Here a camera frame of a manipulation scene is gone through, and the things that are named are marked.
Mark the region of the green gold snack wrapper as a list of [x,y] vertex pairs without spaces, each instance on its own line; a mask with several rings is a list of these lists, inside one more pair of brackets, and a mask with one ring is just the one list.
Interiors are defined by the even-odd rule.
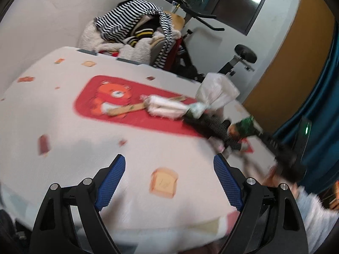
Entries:
[[254,117],[249,116],[228,128],[229,135],[235,140],[242,140],[247,137],[259,136],[261,132],[254,126]]

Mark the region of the wooden chopsticks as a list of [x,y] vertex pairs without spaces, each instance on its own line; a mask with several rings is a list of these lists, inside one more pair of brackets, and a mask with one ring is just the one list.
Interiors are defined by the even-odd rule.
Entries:
[[109,108],[106,110],[106,115],[118,116],[118,115],[122,115],[122,114],[129,113],[129,112],[140,111],[140,110],[143,110],[144,108],[145,108],[144,102],[137,103],[137,104],[131,104],[127,106],[121,106],[117,108]]

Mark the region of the white tissue pack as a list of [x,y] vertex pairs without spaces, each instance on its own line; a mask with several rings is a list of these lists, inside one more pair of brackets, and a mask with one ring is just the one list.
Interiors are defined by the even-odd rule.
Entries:
[[144,105],[150,115],[169,119],[178,119],[185,115],[198,119],[208,109],[208,105],[201,102],[184,104],[177,99],[158,95],[148,96],[144,100]]

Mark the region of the light blue fluffy sleeve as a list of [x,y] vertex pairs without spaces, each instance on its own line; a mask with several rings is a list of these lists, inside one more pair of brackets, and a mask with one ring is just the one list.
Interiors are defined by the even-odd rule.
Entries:
[[302,186],[297,188],[295,200],[306,231],[308,252],[315,253],[338,221],[338,212],[324,208],[319,197],[307,194]]

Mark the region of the white plastic bag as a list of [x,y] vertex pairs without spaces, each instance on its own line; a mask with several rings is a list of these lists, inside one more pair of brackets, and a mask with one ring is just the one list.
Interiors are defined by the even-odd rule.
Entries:
[[239,94],[238,88],[226,75],[210,72],[201,82],[195,98],[216,111],[235,100]]

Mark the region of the white fluffy clothes pile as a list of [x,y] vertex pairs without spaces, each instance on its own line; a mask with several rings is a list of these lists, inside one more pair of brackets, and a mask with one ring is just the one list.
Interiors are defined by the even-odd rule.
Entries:
[[152,65],[159,55],[165,44],[165,37],[157,29],[153,36],[137,41],[135,47],[127,44],[127,40],[122,43],[114,43],[105,41],[98,29],[94,25],[94,21],[90,21],[78,42],[78,48],[94,52],[118,52],[118,57],[139,62],[141,64]]

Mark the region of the striped black white shirt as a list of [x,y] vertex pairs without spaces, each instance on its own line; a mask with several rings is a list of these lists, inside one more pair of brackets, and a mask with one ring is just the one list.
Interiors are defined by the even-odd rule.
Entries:
[[172,17],[152,2],[126,0],[101,17],[94,18],[94,25],[106,41],[121,43],[131,36],[137,23],[146,15],[154,15],[159,20],[165,42],[153,66],[164,68],[174,38],[172,36]]

